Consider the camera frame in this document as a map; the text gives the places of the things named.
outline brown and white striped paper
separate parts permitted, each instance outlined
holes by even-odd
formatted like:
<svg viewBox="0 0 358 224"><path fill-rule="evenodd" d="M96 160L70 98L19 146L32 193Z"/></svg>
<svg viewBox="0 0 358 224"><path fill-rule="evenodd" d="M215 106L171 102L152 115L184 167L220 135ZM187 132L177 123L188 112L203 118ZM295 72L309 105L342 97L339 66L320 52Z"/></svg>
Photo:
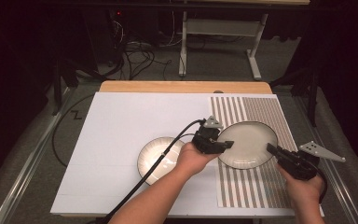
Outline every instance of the brown and white striped paper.
<svg viewBox="0 0 358 224"><path fill-rule="evenodd" d="M267 124L278 135L279 146L296 150L276 95L214 96L212 114L224 128L251 120ZM218 161L216 184L219 207L290 208L284 179L275 168L273 157L253 169L240 170Z"/></svg>

